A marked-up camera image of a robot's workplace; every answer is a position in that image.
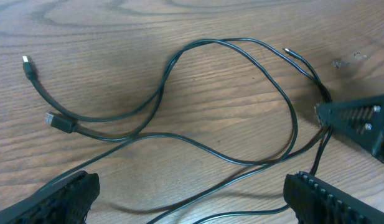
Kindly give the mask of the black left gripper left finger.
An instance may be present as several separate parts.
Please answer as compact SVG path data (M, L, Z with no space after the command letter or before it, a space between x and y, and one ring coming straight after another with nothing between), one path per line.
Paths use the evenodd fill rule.
M0 224L85 223L100 194L98 174L79 171L0 211Z

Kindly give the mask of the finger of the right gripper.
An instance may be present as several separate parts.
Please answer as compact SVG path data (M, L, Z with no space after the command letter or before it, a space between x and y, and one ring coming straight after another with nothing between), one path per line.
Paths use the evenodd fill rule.
M335 129L384 163L384 95L321 103L315 111L322 126Z

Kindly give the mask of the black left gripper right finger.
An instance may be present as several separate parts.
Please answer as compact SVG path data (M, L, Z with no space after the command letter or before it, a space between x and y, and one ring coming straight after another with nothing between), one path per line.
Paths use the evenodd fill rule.
M307 172L288 174L283 196L299 223L384 224L384 212Z

